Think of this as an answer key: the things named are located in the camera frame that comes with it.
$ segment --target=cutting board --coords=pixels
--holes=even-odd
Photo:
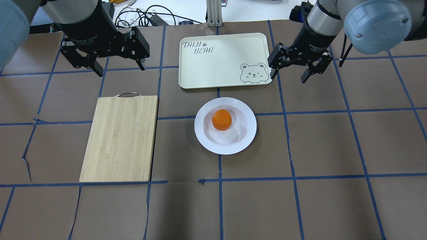
[[[157,96],[98,98],[80,182],[149,181]]]

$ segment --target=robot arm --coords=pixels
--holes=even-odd
[[[126,34],[119,32],[102,8],[101,0],[6,0],[6,3],[9,4],[10,9],[14,10],[10,17],[21,15],[18,22],[24,23],[27,19],[23,16],[27,16],[28,22],[31,22],[35,11],[41,6],[67,36],[62,39],[60,51],[75,68],[90,68],[102,76],[103,68],[96,59],[121,56],[135,60],[141,70],[145,69],[143,63],[145,58],[150,56],[147,41],[136,27],[131,28],[131,31]],[[11,36],[11,31],[1,34],[4,38],[9,38],[2,39],[2,42],[15,42],[13,46],[4,47],[8,49],[5,56],[9,54],[9,60],[16,49],[26,40],[29,24],[27,23],[22,29],[26,30],[26,35],[21,34],[18,37],[19,41],[16,40],[17,37]],[[86,56],[82,56],[77,49],[86,53]],[[0,65],[5,65],[8,59],[0,61]]]
[[[344,27],[354,48],[366,54],[389,50],[403,40],[427,37],[427,1],[424,0],[318,0],[302,2],[290,19],[303,26],[290,47],[278,43],[268,61],[273,79],[278,70],[296,64],[308,66],[301,82],[322,74],[332,57],[329,45]]]

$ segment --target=rectangular tray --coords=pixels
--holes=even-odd
[[[157,96],[98,98],[80,182],[149,181]]]
[[[184,89],[269,84],[267,38],[262,33],[188,37],[179,44]]]

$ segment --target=orange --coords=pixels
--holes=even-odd
[[[213,127],[217,130],[224,131],[227,130],[231,126],[231,115],[225,109],[218,110],[212,116],[212,124]]]

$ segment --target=white tray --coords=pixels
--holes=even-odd
[[[192,89],[269,84],[268,56],[262,33],[184,38],[179,44],[179,85]]]

